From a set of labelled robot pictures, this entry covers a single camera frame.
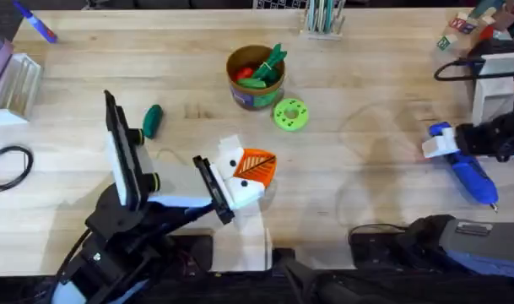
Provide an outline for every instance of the pen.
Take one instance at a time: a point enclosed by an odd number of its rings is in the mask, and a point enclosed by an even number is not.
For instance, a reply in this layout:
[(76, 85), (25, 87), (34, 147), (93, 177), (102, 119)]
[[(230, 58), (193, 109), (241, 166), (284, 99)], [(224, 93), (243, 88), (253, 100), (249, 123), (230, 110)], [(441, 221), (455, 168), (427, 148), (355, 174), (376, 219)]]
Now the pen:
[(36, 18), (29, 9), (27, 9), (22, 3), (13, 1), (14, 6), (20, 11), (20, 13), (26, 18), (30, 24), (50, 43), (57, 42), (57, 36), (51, 31), (41, 20)]

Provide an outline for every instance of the cardboard can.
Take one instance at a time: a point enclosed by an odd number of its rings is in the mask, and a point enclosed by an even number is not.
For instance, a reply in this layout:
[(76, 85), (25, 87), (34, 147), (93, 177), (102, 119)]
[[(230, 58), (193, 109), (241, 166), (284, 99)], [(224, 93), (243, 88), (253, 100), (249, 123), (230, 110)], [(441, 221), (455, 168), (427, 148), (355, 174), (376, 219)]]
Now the cardboard can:
[(266, 89), (244, 88), (235, 81), (236, 73), (240, 69), (249, 67), (257, 70), (271, 53), (272, 49), (267, 46), (243, 46), (230, 54), (226, 62), (232, 98), (247, 110), (260, 110), (283, 98), (284, 61), (278, 62), (274, 67), (279, 73), (279, 80)]

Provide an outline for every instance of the blue marker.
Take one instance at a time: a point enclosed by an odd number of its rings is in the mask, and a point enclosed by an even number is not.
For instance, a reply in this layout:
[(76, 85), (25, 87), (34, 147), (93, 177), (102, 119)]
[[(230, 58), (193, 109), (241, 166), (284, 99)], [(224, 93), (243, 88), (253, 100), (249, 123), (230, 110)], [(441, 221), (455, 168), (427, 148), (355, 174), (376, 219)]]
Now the blue marker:
[(57, 42), (57, 36), (54, 32), (51, 31), (46, 25), (39, 19), (37, 19), (29, 9), (27, 9), (24, 5), (22, 5), (18, 1), (13, 1), (13, 4), (16, 8), (19, 9), (20, 13), (26, 18), (30, 24), (35, 27), (35, 29), (45, 37), (45, 39), (50, 43)]
[[(441, 135), (443, 128), (451, 127), (448, 122), (439, 122), (429, 127), (429, 134), (431, 136)], [(489, 205), (497, 212), (496, 202), (499, 200), (499, 194), (496, 186), (478, 163), (476, 157), (465, 155), (461, 151), (444, 155), (444, 157), (452, 166), (459, 181), (478, 203)]]

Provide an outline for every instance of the pen holder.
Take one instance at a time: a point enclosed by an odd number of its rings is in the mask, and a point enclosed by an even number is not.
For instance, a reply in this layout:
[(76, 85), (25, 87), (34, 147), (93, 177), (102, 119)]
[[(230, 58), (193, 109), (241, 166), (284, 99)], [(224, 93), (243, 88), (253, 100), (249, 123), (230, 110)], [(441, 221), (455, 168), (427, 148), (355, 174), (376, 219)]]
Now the pen holder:
[(300, 35), (310, 39), (341, 40), (345, 21), (342, 16), (345, 0), (307, 0), (306, 12), (300, 27)]
[(278, 62), (277, 69), (279, 80), (266, 89), (248, 89), (238, 85), (235, 76), (242, 68), (256, 70), (272, 53), (267, 46), (244, 46), (234, 51), (226, 62), (226, 73), (229, 76), (230, 93), (232, 98), (244, 109), (260, 110), (272, 105), (283, 96), (283, 81), (285, 66), (284, 61)]

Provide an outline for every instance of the marker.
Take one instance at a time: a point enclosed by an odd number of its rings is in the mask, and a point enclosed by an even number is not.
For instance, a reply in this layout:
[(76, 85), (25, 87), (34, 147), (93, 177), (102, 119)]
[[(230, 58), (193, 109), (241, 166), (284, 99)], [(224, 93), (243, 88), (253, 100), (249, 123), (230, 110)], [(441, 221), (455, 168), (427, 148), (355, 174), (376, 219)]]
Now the marker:
[(26, 18), (30, 24), (50, 43), (57, 42), (57, 36), (51, 31), (41, 20), (37, 19), (29, 9), (27, 9), (22, 3), (13, 1), (14, 6), (20, 11), (20, 13)]
[(495, 211), (495, 213), (499, 213), (499, 207), (496, 204), (490, 204), (490, 206)]

